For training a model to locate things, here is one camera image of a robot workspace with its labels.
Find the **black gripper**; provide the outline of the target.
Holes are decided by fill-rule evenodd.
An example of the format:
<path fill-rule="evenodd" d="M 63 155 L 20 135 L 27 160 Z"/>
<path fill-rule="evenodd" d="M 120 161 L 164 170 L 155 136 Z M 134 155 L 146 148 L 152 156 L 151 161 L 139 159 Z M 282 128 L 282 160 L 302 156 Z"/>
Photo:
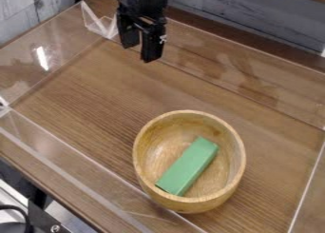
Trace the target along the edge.
<path fill-rule="evenodd" d="M 164 9 L 168 0 L 118 0 L 116 25 L 123 48 L 139 44 L 142 31 L 140 59 L 144 63 L 163 56 L 166 41 Z"/>

